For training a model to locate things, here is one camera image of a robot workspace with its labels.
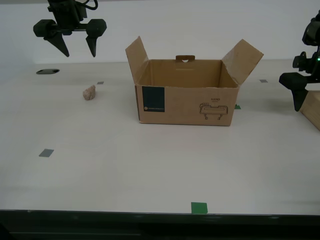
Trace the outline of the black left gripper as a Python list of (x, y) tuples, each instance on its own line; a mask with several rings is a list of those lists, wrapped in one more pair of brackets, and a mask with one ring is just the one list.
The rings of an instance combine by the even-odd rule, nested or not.
[(97, 39), (106, 31), (106, 22), (103, 19), (92, 19), (87, 24), (81, 23), (87, 18), (87, 11), (83, 4), (76, 0), (49, 0), (48, 3), (48, 11), (53, 13), (56, 22), (52, 19), (40, 20), (33, 26), (34, 34), (48, 41), (66, 57), (69, 57), (63, 35), (70, 36), (73, 32), (86, 31), (86, 42), (95, 58)]

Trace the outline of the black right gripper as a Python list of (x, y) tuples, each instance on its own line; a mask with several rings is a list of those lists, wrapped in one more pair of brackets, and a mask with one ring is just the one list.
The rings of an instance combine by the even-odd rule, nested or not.
[(279, 83), (289, 89), (293, 96), (294, 110), (298, 112), (308, 94), (306, 86), (308, 82), (320, 81), (320, 51), (313, 53), (311, 58), (307, 58), (305, 51), (293, 59), (292, 67), (299, 72), (306, 72), (309, 76), (303, 76), (297, 72), (283, 73), (279, 77)]

